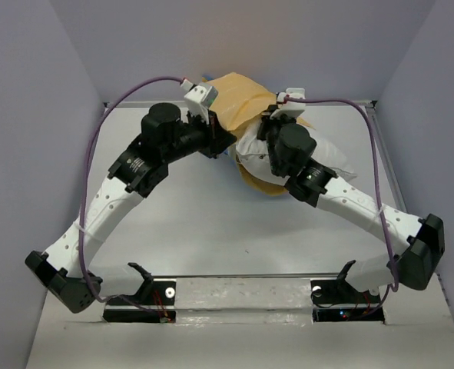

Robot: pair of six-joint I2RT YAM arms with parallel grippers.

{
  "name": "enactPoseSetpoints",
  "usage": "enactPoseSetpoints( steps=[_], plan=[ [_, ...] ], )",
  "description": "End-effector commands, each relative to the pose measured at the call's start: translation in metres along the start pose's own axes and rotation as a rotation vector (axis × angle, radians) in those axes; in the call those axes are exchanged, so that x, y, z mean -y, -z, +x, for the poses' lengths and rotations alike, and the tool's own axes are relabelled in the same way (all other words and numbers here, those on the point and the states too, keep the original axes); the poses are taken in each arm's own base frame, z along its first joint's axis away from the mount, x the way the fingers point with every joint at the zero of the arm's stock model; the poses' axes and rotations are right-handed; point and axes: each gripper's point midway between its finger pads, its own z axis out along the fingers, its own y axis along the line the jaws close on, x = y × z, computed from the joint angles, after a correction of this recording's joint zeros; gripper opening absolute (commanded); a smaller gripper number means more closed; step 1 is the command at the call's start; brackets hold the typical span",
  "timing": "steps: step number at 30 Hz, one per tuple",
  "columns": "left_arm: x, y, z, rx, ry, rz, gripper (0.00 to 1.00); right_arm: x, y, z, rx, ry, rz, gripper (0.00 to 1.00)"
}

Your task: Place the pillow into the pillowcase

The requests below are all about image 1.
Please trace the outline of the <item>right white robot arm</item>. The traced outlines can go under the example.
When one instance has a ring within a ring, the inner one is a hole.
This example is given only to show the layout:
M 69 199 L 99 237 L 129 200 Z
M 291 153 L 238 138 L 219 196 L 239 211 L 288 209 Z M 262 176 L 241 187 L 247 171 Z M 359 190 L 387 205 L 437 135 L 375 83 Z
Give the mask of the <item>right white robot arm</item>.
M 267 143 L 270 169 L 285 179 L 298 201 L 336 214 L 386 245 L 384 254 L 345 264 L 334 283 L 336 296 L 352 301 L 362 292 L 392 283 L 423 291 L 445 252 L 444 224 L 377 204 L 333 169 L 314 160 L 316 141 L 287 115 L 261 115 L 257 137 Z

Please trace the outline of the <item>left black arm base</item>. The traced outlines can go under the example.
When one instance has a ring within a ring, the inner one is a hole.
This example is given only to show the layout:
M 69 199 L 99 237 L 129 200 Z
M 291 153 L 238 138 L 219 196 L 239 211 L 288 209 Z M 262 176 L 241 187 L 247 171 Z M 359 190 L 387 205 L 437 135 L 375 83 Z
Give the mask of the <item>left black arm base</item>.
M 130 262 L 142 282 L 133 295 L 113 298 L 104 305 L 102 318 L 108 323 L 173 324 L 176 322 L 177 280 L 155 278 L 137 263 Z

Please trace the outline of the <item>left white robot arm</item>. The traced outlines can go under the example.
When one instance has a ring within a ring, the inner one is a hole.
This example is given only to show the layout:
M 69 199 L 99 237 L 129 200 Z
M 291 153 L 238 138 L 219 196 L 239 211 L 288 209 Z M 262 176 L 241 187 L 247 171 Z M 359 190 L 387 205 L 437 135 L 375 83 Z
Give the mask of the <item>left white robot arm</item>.
M 199 152 L 216 158 L 236 141 L 213 111 L 204 117 L 172 103 L 152 105 L 141 119 L 140 134 L 119 155 L 85 214 L 45 251 L 32 251 L 26 266 L 70 312 L 77 314 L 97 299 L 120 298 L 127 304 L 145 302 L 154 279 L 130 262 L 101 278 L 87 266 L 107 238 L 169 174 L 169 164 Z

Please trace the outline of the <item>yellow pillowcase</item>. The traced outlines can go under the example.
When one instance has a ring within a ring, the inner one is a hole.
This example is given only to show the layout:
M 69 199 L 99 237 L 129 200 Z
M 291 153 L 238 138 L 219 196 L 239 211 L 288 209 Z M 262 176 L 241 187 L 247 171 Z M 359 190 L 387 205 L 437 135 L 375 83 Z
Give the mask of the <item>yellow pillowcase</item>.
M 237 138 L 236 142 L 227 149 L 227 152 L 234 160 L 244 182 L 252 189 L 268 196 L 286 194 L 287 190 L 284 185 L 267 183 L 250 175 L 239 164 L 238 157 L 234 152 L 235 144 L 249 126 L 257 122 L 261 123 L 263 112 L 271 105 L 275 105 L 276 95 L 248 77 L 234 72 L 210 80 L 209 83 L 218 90 L 218 96 L 211 105 L 212 111 L 217 114 L 222 128 L 234 134 Z

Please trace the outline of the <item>white pillow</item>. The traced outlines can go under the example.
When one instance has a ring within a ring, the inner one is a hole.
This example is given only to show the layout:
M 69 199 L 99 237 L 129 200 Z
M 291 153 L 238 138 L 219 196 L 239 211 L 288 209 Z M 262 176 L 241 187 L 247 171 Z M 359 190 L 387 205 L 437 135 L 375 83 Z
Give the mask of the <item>white pillow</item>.
M 307 123 L 300 123 L 309 132 L 310 137 L 316 141 L 312 159 L 335 171 L 346 181 L 352 181 L 358 176 L 345 154 L 329 139 L 325 138 L 316 129 Z M 260 123 L 253 123 L 234 146 L 234 152 L 250 175 L 256 179 L 273 185 L 285 185 L 288 177 L 282 178 L 272 174 L 267 143 L 257 139 Z

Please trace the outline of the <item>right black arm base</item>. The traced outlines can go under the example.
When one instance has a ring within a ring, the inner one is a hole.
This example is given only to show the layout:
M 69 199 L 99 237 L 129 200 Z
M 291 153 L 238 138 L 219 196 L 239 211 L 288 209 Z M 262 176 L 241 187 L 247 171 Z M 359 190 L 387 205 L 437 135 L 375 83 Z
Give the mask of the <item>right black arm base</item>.
M 383 302 L 389 292 L 382 294 L 381 287 L 359 291 L 352 286 L 348 277 L 355 263 L 348 261 L 336 277 L 310 281 L 314 322 L 386 322 Z

